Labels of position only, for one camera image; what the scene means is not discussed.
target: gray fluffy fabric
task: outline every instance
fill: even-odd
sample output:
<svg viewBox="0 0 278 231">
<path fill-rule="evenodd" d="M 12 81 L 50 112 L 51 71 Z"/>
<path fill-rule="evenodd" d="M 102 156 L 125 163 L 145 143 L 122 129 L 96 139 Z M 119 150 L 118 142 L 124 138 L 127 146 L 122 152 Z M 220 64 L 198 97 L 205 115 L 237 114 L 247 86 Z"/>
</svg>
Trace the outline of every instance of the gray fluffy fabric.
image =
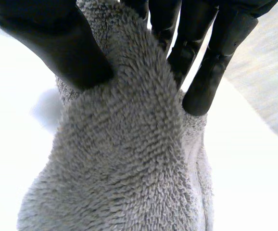
<svg viewBox="0 0 278 231">
<path fill-rule="evenodd" d="M 18 230 L 211 231 L 206 115 L 184 112 L 165 54 L 132 9 L 77 3 L 115 78 L 82 94 L 57 79 L 65 109 Z"/>
</svg>

